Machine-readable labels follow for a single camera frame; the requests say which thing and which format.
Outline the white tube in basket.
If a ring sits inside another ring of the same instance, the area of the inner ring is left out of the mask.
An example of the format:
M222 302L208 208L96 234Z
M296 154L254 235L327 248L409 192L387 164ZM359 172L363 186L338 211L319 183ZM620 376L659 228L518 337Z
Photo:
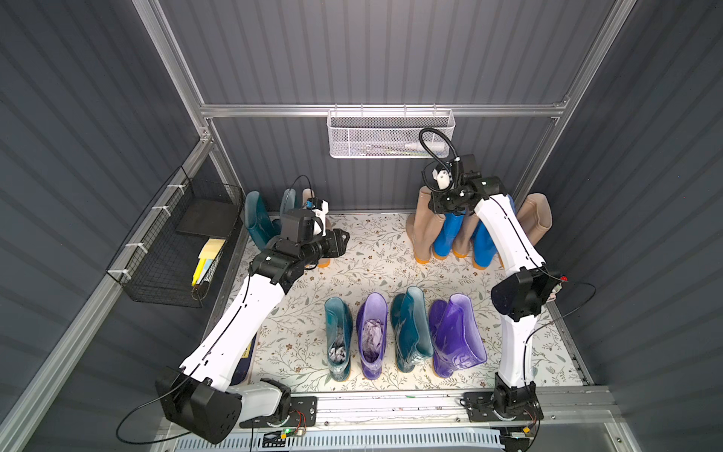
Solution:
M421 142L408 142L404 145L404 148L409 152L427 152L443 153L446 145L440 142L433 142L429 144L423 144Z

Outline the beige rain boot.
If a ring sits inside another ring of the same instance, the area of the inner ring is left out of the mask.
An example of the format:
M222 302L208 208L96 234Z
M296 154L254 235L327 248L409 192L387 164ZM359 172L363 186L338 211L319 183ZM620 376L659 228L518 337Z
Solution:
M302 204L303 206L306 206L308 201L312 198L316 197L316 194L314 193L314 190L312 188L305 188L302 192ZM319 235L321 233L320 227L316 224L314 226L314 234ZM329 264L331 263L331 259L329 258L323 258L320 259L317 266L320 269L325 269L326 267L329 267Z
M435 214L429 208L431 191L422 186L418 193L416 210L406 221L406 232L414 259L419 264L427 264L432 257L432 248L435 240L444 227L444 214Z
M529 194L517 212L517 220L530 243L536 246L553 226L553 214L547 197L542 193Z
M461 222L459 233L455 237L452 252L457 258L465 258L472 250L473 235L479 224L476 215L465 216Z

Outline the teal rain boot carried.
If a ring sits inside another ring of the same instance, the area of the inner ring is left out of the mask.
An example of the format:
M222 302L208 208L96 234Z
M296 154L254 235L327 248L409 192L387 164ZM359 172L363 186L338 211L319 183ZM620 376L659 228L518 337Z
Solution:
M246 197L244 224L258 250L263 250L267 243L281 232L281 221L278 218L273 220L269 216L259 191L252 191Z

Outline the teal rain boot back row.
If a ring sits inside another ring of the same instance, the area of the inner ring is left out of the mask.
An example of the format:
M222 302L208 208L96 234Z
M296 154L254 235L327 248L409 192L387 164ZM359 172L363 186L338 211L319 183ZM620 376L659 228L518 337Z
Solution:
M284 190L284 194L282 194L280 217L283 217L286 213L297 209L298 207L299 200L297 199L297 192L295 188L286 188L286 190Z

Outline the teal rain boot front right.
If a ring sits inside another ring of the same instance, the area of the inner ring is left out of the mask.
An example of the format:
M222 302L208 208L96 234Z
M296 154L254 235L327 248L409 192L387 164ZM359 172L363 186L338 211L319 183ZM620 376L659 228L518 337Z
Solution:
M390 309L395 335L395 363L402 373L410 373L433 356L427 320L425 295L421 288L410 286L397 294Z

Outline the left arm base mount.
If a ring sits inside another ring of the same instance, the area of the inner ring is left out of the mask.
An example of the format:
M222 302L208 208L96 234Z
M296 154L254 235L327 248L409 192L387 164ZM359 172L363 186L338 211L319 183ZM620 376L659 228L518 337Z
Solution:
M292 395L283 399L280 407L269 416L259 416L238 424L241 429L308 428L316 424L317 397Z

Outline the teal rain boot front left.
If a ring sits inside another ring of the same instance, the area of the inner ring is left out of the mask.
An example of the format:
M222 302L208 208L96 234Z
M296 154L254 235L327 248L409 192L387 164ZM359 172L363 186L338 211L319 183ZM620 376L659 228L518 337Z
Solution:
M333 380L343 382L351 370L353 323L350 308L339 297L328 299L324 308L329 374Z

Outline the purple rain boot front right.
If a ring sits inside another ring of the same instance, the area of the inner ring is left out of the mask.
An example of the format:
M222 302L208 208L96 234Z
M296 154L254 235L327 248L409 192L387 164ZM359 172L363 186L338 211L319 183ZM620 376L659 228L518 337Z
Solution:
M434 301L429 309L429 331L432 365L438 377L448 379L456 371L487 363L487 350L468 296L457 293L448 301Z

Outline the purple rain boot front left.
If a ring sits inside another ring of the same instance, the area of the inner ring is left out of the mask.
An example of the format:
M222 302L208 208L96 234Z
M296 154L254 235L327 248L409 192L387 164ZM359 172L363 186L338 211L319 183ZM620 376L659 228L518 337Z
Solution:
M388 304L377 292L371 293L357 314L361 371L367 380L380 377L386 350Z

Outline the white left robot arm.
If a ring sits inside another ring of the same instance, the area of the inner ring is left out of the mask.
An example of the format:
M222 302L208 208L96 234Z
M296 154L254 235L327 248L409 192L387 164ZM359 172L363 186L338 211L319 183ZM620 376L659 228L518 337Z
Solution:
M233 375L262 323L307 267L344 255L348 241L342 229L307 242L272 239L254 257L238 297L199 348L157 378L165 418L211 444L256 418L284 422L291 410L287 386L271 379L236 386Z

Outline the purple rain boot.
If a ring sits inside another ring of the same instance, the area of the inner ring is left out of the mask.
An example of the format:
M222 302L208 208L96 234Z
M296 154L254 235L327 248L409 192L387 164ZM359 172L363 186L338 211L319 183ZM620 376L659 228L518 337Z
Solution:
M457 293L448 301L434 301L429 309L429 331L432 365L438 377L448 379L456 371L487 363L487 350L468 296Z
M357 314L361 371L367 380L380 377L386 350L388 304L377 292L371 293Z

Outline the yellow sticky notes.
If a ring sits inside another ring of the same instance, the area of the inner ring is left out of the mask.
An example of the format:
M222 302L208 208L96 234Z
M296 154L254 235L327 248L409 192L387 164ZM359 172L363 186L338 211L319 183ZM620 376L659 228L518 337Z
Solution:
M226 240L221 238L209 238L198 255L198 265L195 268L191 286L198 286L209 273L212 265L221 253Z

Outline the blue rain boot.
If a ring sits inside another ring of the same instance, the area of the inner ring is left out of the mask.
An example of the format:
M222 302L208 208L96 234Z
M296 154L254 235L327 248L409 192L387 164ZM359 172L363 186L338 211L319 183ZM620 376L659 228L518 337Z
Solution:
M478 225L476 229L474 229L472 239L474 252L473 264L476 269L487 269L487 267L491 265L493 257L498 254L498 250L485 223L478 218L476 208L473 208L471 212L478 220Z
M435 258L444 260L450 254L454 240L456 239L461 225L463 223L463 215L446 214L442 230L435 239L432 251Z

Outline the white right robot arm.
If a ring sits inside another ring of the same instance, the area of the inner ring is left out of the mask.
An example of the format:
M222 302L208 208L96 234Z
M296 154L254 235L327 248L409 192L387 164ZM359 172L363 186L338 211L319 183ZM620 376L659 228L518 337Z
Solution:
M542 306L561 282L547 269L517 219L512 202L497 177L476 173L455 182L448 171L433 176L429 207L435 214L473 213L484 224L502 259L506 278L493 286L491 300L502 318L502 360L497 372L509 389L532 386L529 343Z

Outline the white vent grille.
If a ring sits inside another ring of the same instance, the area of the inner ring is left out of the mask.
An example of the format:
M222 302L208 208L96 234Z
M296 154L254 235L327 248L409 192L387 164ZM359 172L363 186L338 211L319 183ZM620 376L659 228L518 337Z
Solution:
M503 451L502 436L493 429L369 429L310 431L299 437L272 440L262 433L233 433L219 444L200 438L181 440L176 451Z

